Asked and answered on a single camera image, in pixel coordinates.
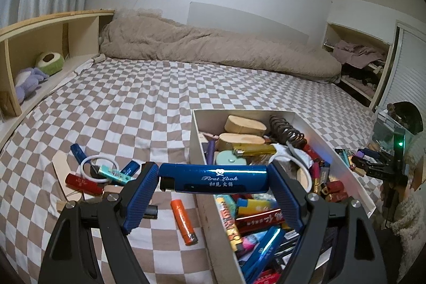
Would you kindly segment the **upper wooden oval block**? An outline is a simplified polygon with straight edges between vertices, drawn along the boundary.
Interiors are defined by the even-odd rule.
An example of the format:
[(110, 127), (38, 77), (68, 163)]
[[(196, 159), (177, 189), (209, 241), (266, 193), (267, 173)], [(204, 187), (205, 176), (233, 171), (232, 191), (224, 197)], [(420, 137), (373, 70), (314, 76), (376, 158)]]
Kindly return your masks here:
[(224, 129), (228, 133), (238, 134), (249, 134), (263, 136), (267, 131), (265, 124), (258, 120), (252, 120), (245, 117), (239, 117), (236, 115), (229, 115), (225, 124)]

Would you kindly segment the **blue lighter far left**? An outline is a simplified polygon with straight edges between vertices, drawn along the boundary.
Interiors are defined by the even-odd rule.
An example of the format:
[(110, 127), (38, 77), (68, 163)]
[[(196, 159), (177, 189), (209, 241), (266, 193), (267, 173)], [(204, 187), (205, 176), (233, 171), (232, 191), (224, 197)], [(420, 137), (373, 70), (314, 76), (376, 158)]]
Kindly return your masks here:
[(70, 146), (71, 153), (73, 154), (74, 158), (76, 159), (78, 164), (81, 164), (84, 159), (86, 159), (85, 152), (81, 149), (80, 145), (75, 143)]

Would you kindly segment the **checkered bed sheet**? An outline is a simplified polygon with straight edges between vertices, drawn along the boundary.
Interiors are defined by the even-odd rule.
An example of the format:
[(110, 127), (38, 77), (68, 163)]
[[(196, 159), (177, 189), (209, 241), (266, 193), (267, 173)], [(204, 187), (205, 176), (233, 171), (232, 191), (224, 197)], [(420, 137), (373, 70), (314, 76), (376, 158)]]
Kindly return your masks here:
[(199, 109), (297, 113), (330, 146), (358, 149), (373, 114), (333, 84), (223, 65), (108, 59), (43, 100), (1, 152), (1, 250), (36, 283), (63, 198), (52, 165), (72, 144), (120, 166), (186, 163)]

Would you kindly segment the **closet with clothes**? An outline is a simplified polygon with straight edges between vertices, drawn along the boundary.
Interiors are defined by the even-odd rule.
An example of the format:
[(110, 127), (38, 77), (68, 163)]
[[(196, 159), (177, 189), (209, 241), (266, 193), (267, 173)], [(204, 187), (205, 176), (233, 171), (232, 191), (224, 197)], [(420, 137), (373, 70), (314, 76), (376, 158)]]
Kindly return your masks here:
[(393, 44), (374, 35), (329, 22), (323, 48), (342, 64), (338, 86), (374, 110), (394, 61)]

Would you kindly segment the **wooden flat stick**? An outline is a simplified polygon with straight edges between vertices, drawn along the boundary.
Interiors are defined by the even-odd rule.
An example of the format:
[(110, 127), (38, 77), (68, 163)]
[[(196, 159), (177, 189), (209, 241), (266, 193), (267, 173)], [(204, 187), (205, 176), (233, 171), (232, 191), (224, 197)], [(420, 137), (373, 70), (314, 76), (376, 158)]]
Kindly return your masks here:
[(66, 185), (66, 177), (71, 173), (71, 169), (67, 162), (67, 154), (62, 151), (58, 151), (53, 159), (52, 164), (54, 166), (54, 171), (56, 173), (57, 179), (59, 181), (62, 192), (65, 195), (67, 201), (79, 201), (82, 200), (84, 195), (76, 190), (71, 189)]

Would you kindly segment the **mint round tape measure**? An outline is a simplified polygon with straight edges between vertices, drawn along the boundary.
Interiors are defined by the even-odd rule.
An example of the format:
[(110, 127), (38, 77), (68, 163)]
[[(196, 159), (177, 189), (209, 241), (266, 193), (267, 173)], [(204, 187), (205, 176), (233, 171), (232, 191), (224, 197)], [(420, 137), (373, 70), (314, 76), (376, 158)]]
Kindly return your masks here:
[(215, 164), (217, 165), (246, 165), (247, 161), (243, 157), (237, 157), (233, 151), (226, 150), (221, 151), (217, 154), (215, 159)]

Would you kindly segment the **beige quilted duvet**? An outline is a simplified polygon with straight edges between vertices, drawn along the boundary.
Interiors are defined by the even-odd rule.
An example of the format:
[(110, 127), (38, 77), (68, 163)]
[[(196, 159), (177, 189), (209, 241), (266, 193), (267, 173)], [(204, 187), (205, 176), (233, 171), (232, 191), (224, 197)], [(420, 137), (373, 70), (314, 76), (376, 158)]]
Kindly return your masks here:
[(193, 27), (144, 9), (116, 11), (102, 30), (100, 52), (109, 58), (215, 63), (323, 82), (339, 80), (342, 71), (341, 63), (321, 48)]

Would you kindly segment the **yellow blue lighter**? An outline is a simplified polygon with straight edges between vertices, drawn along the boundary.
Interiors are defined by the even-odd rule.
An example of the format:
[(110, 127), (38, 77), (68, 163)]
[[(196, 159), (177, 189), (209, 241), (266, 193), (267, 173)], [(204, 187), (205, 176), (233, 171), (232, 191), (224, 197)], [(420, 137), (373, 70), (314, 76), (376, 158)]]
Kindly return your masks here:
[(236, 216), (251, 216), (277, 207), (276, 201), (239, 198), (236, 202)]

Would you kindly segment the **red lighter with gold text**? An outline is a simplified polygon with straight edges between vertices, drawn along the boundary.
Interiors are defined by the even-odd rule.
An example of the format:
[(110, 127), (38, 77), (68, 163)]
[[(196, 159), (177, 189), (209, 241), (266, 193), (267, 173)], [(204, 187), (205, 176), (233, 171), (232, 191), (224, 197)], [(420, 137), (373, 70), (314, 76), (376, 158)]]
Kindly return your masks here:
[(284, 217), (279, 208), (235, 219), (235, 225), (242, 235), (262, 231), (281, 223), (284, 223)]

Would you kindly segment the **lower wooden oval block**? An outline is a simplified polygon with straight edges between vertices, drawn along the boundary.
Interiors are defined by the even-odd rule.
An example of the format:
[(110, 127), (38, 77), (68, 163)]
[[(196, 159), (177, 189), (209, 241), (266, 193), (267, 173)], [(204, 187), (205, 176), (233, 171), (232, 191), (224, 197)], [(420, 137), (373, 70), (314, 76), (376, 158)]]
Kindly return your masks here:
[(216, 149), (218, 151), (232, 150), (234, 145), (259, 145), (264, 144), (263, 137), (252, 134), (222, 133), (217, 140)]

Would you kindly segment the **wooden oval block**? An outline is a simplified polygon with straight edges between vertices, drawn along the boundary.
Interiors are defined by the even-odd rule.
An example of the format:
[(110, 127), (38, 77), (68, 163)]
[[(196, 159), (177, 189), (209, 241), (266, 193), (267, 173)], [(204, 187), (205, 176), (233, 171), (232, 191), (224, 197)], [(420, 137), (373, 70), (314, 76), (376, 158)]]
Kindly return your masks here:
[(263, 137), (252, 134), (222, 133), (217, 140), (216, 149), (218, 151), (232, 150), (234, 145), (259, 145), (264, 144)]
[(225, 124), (224, 129), (228, 133), (238, 134), (249, 134), (263, 136), (267, 131), (265, 124), (258, 120), (252, 120), (245, 117), (239, 117), (236, 115), (229, 115)]

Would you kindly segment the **purple lighter in box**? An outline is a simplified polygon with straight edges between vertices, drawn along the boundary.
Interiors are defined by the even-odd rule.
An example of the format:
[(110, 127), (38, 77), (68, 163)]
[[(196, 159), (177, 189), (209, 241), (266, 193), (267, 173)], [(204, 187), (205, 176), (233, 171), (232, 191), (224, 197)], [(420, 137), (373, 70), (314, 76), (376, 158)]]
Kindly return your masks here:
[(216, 149), (216, 140), (209, 140), (207, 144), (206, 162), (208, 165), (214, 164), (214, 153)]

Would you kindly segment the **wooden headboard shelf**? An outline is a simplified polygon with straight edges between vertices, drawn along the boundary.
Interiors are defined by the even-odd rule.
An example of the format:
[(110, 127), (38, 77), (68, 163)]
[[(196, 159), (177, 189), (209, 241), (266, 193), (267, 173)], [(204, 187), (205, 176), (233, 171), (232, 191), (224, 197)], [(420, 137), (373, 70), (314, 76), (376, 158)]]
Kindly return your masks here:
[[(26, 115), (87, 63), (98, 61), (99, 34), (113, 10), (69, 11), (27, 19), (1, 29), (1, 146), (10, 139)], [(35, 95), (19, 102), (14, 88), (17, 74), (34, 67), (42, 53), (59, 53), (64, 67)]]

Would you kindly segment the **black cylinder lighter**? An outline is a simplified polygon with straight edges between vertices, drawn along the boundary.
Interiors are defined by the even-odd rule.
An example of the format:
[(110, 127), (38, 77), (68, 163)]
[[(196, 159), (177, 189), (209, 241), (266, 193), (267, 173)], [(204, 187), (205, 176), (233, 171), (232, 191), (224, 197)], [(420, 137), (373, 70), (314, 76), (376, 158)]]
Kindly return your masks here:
[(157, 219), (158, 207), (156, 205), (148, 205), (144, 212), (144, 219)]

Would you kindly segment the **red lighter on bed left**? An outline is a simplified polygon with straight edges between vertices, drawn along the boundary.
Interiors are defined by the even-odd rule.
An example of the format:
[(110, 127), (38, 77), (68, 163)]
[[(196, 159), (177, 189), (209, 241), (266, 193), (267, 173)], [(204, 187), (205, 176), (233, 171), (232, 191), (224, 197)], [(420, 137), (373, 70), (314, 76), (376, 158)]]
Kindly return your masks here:
[(103, 189), (96, 182), (89, 181), (75, 174), (68, 174), (65, 183), (67, 187), (89, 195), (101, 196), (103, 194)]

